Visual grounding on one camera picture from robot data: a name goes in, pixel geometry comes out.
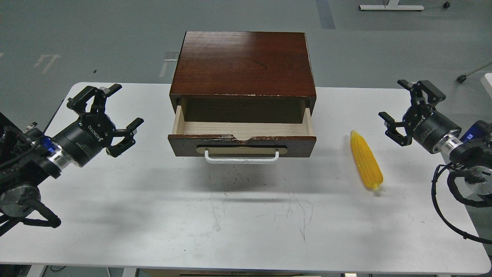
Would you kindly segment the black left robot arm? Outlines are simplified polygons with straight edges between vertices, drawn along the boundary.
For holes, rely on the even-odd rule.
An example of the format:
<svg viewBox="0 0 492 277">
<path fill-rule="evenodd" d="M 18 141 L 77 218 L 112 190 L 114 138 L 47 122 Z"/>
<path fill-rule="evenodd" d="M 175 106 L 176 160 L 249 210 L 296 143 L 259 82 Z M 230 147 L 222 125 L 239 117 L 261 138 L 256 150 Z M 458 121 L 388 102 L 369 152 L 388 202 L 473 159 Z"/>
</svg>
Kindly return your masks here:
<svg viewBox="0 0 492 277">
<path fill-rule="evenodd" d="M 39 184 L 58 178 L 68 165 L 84 167 L 103 149 L 118 157 L 135 144 L 134 135 L 144 122 L 136 118 L 126 128 L 116 128 L 105 113 L 106 100 L 121 90 L 86 86 L 67 100 L 78 118 L 54 137 L 32 123 L 26 130 L 1 115 L 0 193 L 1 234 L 21 223 L 57 228 L 60 218 L 42 203 Z"/>
</svg>

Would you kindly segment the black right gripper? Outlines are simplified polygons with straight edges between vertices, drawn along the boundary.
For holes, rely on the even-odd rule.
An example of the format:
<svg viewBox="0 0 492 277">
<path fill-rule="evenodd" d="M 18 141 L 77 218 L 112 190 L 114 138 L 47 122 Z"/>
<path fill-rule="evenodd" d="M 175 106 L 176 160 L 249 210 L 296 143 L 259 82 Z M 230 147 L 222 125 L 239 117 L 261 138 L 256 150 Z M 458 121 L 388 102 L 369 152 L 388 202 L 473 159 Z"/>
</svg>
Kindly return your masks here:
<svg viewBox="0 0 492 277">
<path fill-rule="evenodd" d="M 386 112 L 379 112 L 387 130 L 385 135 L 401 147 L 411 145 L 416 140 L 427 152 L 438 152 L 438 143 L 448 134 L 457 136 L 462 128 L 438 112 L 435 106 L 446 99 L 446 95 L 428 80 L 411 83 L 400 79 L 397 83 L 408 90 L 411 106 L 403 116 L 404 122 L 396 122 Z M 404 127 L 407 135 L 402 135 L 397 128 Z"/>
</svg>

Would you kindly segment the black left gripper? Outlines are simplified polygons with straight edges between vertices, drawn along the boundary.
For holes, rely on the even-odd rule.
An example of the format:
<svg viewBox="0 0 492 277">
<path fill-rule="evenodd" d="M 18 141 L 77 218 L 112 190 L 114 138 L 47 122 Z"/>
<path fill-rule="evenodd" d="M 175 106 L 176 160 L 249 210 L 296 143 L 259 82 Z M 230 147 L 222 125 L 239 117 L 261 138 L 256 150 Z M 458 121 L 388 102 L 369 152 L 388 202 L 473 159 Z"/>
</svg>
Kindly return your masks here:
<svg viewBox="0 0 492 277">
<path fill-rule="evenodd" d="M 121 88 L 121 84 L 113 84 L 109 88 L 86 86 L 75 97 L 68 98 L 67 108 L 79 118 L 52 137 L 52 142 L 61 147 L 78 167 L 84 167 L 104 147 L 109 156 L 118 157 L 136 143 L 134 135 L 144 123 L 143 118 L 135 118 L 125 129 L 120 129 L 105 114 L 107 98 Z M 122 137 L 122 140 L 111 145 L 114 137 Z"/>
</svg>

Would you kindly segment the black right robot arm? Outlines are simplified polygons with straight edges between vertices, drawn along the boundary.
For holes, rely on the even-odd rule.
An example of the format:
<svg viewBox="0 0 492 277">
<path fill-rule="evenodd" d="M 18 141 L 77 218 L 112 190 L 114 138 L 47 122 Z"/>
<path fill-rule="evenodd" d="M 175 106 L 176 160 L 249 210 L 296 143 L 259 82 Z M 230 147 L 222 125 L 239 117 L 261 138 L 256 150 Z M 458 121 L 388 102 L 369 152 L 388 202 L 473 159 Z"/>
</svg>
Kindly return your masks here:
<svg viewBox="0 0 492 277">
<path fill-rule="evenodd" d="M 459 202 L 476 208 L 491 206 L 491 128 L 485 121 L 476 122 L 472 139 L 458 138 L 462 128 L 437 111 L 445 94 L 432 82 L 411 83 L 401 79 L 397 83 L 408 90 L 411 106 L 401 122 L 386 112 L 379 112 L 384 120 L 386 135 L 401 147 L 418 142 L 430 154 L 442 153 L 457 166 L 448 175 L 448 187 Z"/>
</svg>

